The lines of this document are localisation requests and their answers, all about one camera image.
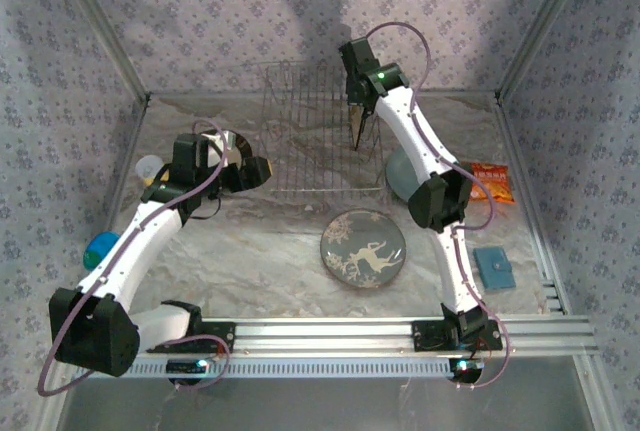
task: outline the purple wire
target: purple wire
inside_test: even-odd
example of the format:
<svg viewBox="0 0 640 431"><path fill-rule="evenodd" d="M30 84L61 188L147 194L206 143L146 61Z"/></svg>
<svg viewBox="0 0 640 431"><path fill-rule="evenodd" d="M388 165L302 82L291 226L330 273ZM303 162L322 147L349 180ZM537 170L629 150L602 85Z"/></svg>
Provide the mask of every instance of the purple wire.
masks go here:
<svg viewBox="0 0 640 431"><path fill-rule="evenodd" d="M153 211L151 214L149 214L149 216L147 216L145 219L143 219L142 222L140 223L140 225L137 228L134 228L133 231L131 232L131 234L129 234L125 238L125 240L122 243L122 245L118 247L118 249L114 253L113 258L111 259L111 261L109 261L107 263L107 265L105 266L105 269L102 272L102 274L93 283L93 285L91 285L91 287L89 287L89 289L84 293L82 298L80 298L80 300L76 303L76 305L71 309L71 311L69 312L69 315L67 316L67 318L62 323L62 326L60 327L60 330L58 331L58 334L56 335L55 339L53 340L53 343L51 344L51 349L49 350L49 353L47 354L47 357L46 357L46 359L44 361L44 365L42 366L42 371L40 372L40 377L38 378L37 390L38 390L38 394L40 396L42 396L42 397L50 397L50 396L55 396L56 394L63 393L65 391L69 390L70 388L72 388L73 386L76 386L80 382L84 381L91 374L93 374L93 371L87 371L82 376L74 379L73 381L70 381L67 384L64 384L64 385L60 386L59 388L56 388L56 389L53 389L53 390L44 389L45 383L47 381L47 377L49 375L49 370L51 369L51 365L53 364L53 361L55 359L55 355L58 352L58 349L60 348L60 344L62 343L62 340L64 339L64 336L69 331L69 328L71 327L71 323L73 323L73 320L78 316L78 314L80 313L80 310L85 305L85 303L89 300L89 298L91 296L93 296L93 294L97 291L97 289L100 286L102 286L104 283L106 283L106 280L109 277L109 275L111 274L111 271L113 270L114 266L118 263L118 261L120 260L122 255L125 253L125 251L129 248L129 246L131 245L133 240L136 238L136 236L140 232L144 231L145 226L147 226L151 221L153 221L155 218L157 218L161 213L163 213L167 209L171 209L173 206L175 206L176 204L181 203L185 199L189 199L192 196L204 191L218 177L218 175L222 172L222 167L224 166L224 163L225 163L225 161L227 159L227 154L228 154L227 153L227 138L225 137L224 132L222 131L222 129L213 120L200 120L200 121L197 121L197 123L210 124L215 128L215 130L218 132L218 134L220 134L220 137L222 139L222 144L223 144L223 150L222 150L222 156L220 157L220 163L218 164L216 169L213 171L211 176L209 176L209 178L207 178L207 180L204 181L200 186L192 189L188 193L185 193L183 195L178 196L175 199L172 199L168 203L165 203L163 206L159 207L158 209Z"/></svg>
<svg viewBox="0 0 640 431"><path fill-rule="evenodd" d="M171 341L165 341L164 343L162 343L163 345L168 346L172 344L182 344L182 343L189 343L191 341L199 341L201 339L209 339L211 341L215 341L216 343L220 344L222 346L222 349L224 349L226 360L224 362L224 367L222 368L222 371L220 371L220 374L215 378L211 379L210 381L209 380L201 381L199 383L192 384L192 385L187 385L187 384L178 385L180 386L180 388L184 388L187 391L195 391L196 389L202 389L209 386L213 386L214 384L219 382L224 377L225 374L227 374L227 371L229 370L229 363L231 361L231 351L229 350L229 346L227 345L224 339L219 338L218 336L215 336L213 334L199 334L197 336L187 336L184 338L172 339Z"/></svg>
<svg viewBox="0 0 640 431"><path fill-rule="evenodd" d="M460 243L458 241L458 238L457 238L457 235L456 235L456 231L458 231L458 230L480 231L480 230L486 229L491 224L491 222L493 221L493 218L495 217L496 201L495 201L493 195L491 194L491 191L489 190L489 188L480 179L478 179L472 173L468 172L466 169L462 168L461 166L457 165L456 163L451 163L447 159L445 159L438 152L438 150L431 143L431 141L429 141L429 138L427 137L427 135L423 131L422 127L420 126L420 122L418 121L418 117L417 117L417 115L416 115L416 113L414 111L414 108L415 108L415 105L416 105L416 98L417 98L417 95L418 95L418 91L422 88L424 83L427 81L427 78L429 76L429 72L431 71L431 49L429 48L429 43L427 42L427 38L425 38L424 34L422 34L420 32L420 30L418 30L415 26L413 26L411 24L408 24L408 23L404 23L402 21L389 21L389 22L386 22L386 23L379 24L378 26L373 28L371 31L369 31L367 33L366 37L369 38L373 33L378 31L379 29L386 28L387 26L400 26L402 28L407 28L407 29L413 31L418 36L418 38L420 38L420 41L422 42L422 45L424 46L424 49L425 49L425 51L427 53L427 69L425 70L424 74L420 78L420 81L418 82L417 86L415 88L413 88L413 93L411 95L411 104L409 105L409 109L411 111L411 121L413 122L413 125L416 128L416 131L420 135L420 138L422 138L422 141L424 141L424 144L429 148L429 151L431 151L433 153L433 155L436 157L436 159L438 159L445 166L449 166L451 169L453 169L453 170L457 171L458 173L462 174L465 178L470 179L473 183L475 183L478 187L480 187L480 189L482 189L482 191L487 195L487 198L489 199L489 216L487 217L487 220L484 223L479 224L479 225L475 225L475 226L458 225L458 226L453 226L451 228L452 237L453 237L453 247L454 247L454 250L455 250L455 253L456 253L456 261L458 262L458 268L460 269L460 275L462 276L462 281L463 281L464 285L467 287L467 290L469 291L469 294L471 295L471 297L478 303L478 306L480 307L480 309L482 309L485 313L487 313L487 316L489 316L489 317L491 317L491 318L493 318L495 320L495 322L498 324L498 326L502 330L502 334L504 335L505 356L504 356L504 360L502 361L502 365L500 366L500 369L498 370L496 375L493 378L491 378L489 381L486 381L484 383L481 383L481 384L478 384L478 385L465 385L464 386L464 387L468 387L468 388L472 388L472 389L473 388L482 388L482 387L488 386L488 385L492 384L493 382L495 382L496 380L498 380L498 378L500 378L500 376L502 376L502 374L504 373L505 369L507 368L507 364L509 363L510 354L511 354L511 338L509 336L509 332L507 331L507 327L502 322L502 320L496 315L496 313L494 313L491 309L489 309L489 307L487 307L487 305L484 303L484 301L482 301L482 298L478 295L478 293L475 292L475 290L473 289L473 286L471 286L469 284L469 276L467 275L466 271L464 270L464 264L462 263L462 254L461 254L461 251L460 251Z"/></svg>

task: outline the purple cable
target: purple cable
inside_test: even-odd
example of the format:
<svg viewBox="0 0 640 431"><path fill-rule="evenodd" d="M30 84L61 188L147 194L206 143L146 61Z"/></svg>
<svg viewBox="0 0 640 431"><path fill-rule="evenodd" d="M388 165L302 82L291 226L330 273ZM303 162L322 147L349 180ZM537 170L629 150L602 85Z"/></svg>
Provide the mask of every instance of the purple cable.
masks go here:
<svg viewBox="0 0 640 431"><path fill-rule="evenodd" d="M199 334L198 336L187 336L185 338L172 339L171 341L165 341L164 343L162 343L163 345L182 344L182 343L188 343L190 341L199 341L201 339L209 339L211 341L215 341L216 343L220 344L222 346L222 349L224 349L226 361L224 362L224 367L222 368L222 371L220 371L220 374L215 378L211 379L211 381L201 381L197 384L192 384L192 385L178 384L180 388L184 388L187 391L195 391L196 389L202 389L208 386L213 386L214 384L219 382L224 377L225 374L227 374L227 371L229 369L229 363L231 361L231 351L229 350L229 346L227 345L224 339L219 338L218 336L215 336L213 334Z"/></svg>
<svg viewBox="0 0 640 431"><path fill-rule="evenodd" d="M80 382L84 381L91 374L93 374L93 371L87 371L82 376L74 379L73 381L68 382L67 384L64 384L64 385L60 386L57 389L53 389L53 390L44 389L45 383L47 381L47 377L49 375L49 370L51 369L51 365L53 364L53 361L55 359L55 355L58 352L58 348L60 348L60 344L62 343L62 340L64 339L64 336L69 331L69 328L71 327L71 323L78 316L78 314L80 313L80 310L85 305L85 303L89 300L89 298L91 296L93 296L93 294L97 291L97 289L100 286L102 286L104 283L106 283L106 280L109 277L109 275L111 274L111 271L113 270L114 266L118 263L118 261L120 260L122 255L125 253L125 251L129 248L129 246L131 245L133 240L136 238L136 236L140 232L144 231L145 226L147 226L151 221L153 221L155 218L157 218L161 213L163 213L167 209L171 209L173 206L175 206L176 204L181 203L185 199L189 199L190 197L192 197L192 196L204 191L218 177L218 175L222 172L222 167L224 165L224 162L227 159L227 138L225 137L224 132L222 131L222 129L213 120L200 120L200 121L197 121L197 123L206 123L206 124L212 125L215 128L215 130L218 132L218 134L220 135L220 137L222 139L222 144L223 144L223 150L222 150L222 156L220 157L220 163L218 164L216 169L213 171L211 176L209 176L209 178L207 178L207 180L204 181L200 186L192 189L188 193L185 193L185 194L183 194L181 196L178 196L175 199L172 199L168 203L165 203L163 206L159 207L158 209L153 211L151 214L149 214L149 216L147 216L145 219L143 219L142 222L140 223L140 225L137 228L134 228L133 231L131 232L131 234L129 234L129 236L127 236L125 238L125 240L122 243L122 245L120 247L118 247L118 249L114 253L113 258L111 259L111 261L109 261L109 263L107 263L107 265L105 266L105 269L102 272L102 274L93 283L93 285L91 285L91 287L84 293L84 295L82 296L82 298L80 298L80 300L76 303L76 305L71 309L71 311L69 312L69 315L67 316L67 319L64 320L64 322L62 323L62 326L60 327L60 330L58 331L58 334L56 335L55 339L53 340L53 343L51 344L51 349L49 350L49 353L47 354L47 357L46 357L46 359L44 361L44 365L42 366L42 371L40 372L40 377L38 379L38 388L37 389L38 389L38 394L40 396L42 396L42 397L50 397L50 396L55 396L56 394L63 393L65 391L69 390L70 388L72 388L73 386L75 386L75 385L79 384Z"/></svg>
<svg viewBox="0 0 640 431"><path fill-rule="evenodd" d="M460 269L460 275L462 276L462 281L464 285L467 287L467 290L469 291L469 294L471 295L471 297L478 303L478 306L480 307L480 309L482 309L485 313L487 313L487 316L493 318L495 322L498 324L498 326L502 330L502 334L504 335L504 340L505 340L504 360L502 361L502 365L500 366L500 369L498 370L496 375L493 378L491 378L489 381L486 381L484 383L481 383L478 385L464 386L471 389L482 388L495 382L498 378L500 378L500 376L502 376L505 369L507 368L507 364L509 363L510 353L511 353L511 338L509 337L509 332L507 331L507 327L504 325L502 320L496 315L496 313L494 313L491 309L489 309L486 304L484 304L484 301L482 301L482 298L478 296L478 293L476 293L473 287L469 284L469 276L464 270L464 264L462 263L462 254L460 251L460 243L458 241L456 231L458 230L480 231L480 230L486 229L491 224L491 221L493 221L493 218L495 217L496 202L489 188L480 179L478 179L472 173L468 172L466 169L462 168L456 163L451 163L447 159L442 157L442 155L438 152L436 147L431 143L431 141L429 141L429 138L427 138L427 135L423 131L422 127L420 126L420 122L418 121L418 117L414 111L414 108L416 105L416 98L418 95L418 91L422 88L424 83L427 81L427 77L429 76L429 72L431 71L431 49L429 48L429 43L427 42L427 38L425 38L424 34L422 34L420 30L418 30L415 26L412 26L411 24L408 24L408 23L403 23L402 21L389 21L387 23L379 24L378 26L373 28L371 31L369 31L366 37L369 38L373 33L387 26L400 26L402 28L407 28L413 31L420 38L420 41L422 42L422 45L424 46L424 49L427 53L427 69L425 70L424 74L420 78L420 81L418 82L417 86L413 88L413 93L411 95L411 103L409 105L409 109L411 111L411 121L413 122L413 125L416 128L416 131L420 135L420 138L422 138L422 141L424 141L424 144L429 148L429 151L431 151L433 155L436 156L436 158L442 164L444 164L445 166L449 166L451 169L462 174L465 178L470 179L473 183L478 185L480 189L482 189L482 191L487 195L487 198L489 199L489 216L484 223L475 225L475 226L459 225L451 228L452 237L453 237L453 247L456 253L456 261L458 262L458 268Z"/></svg>

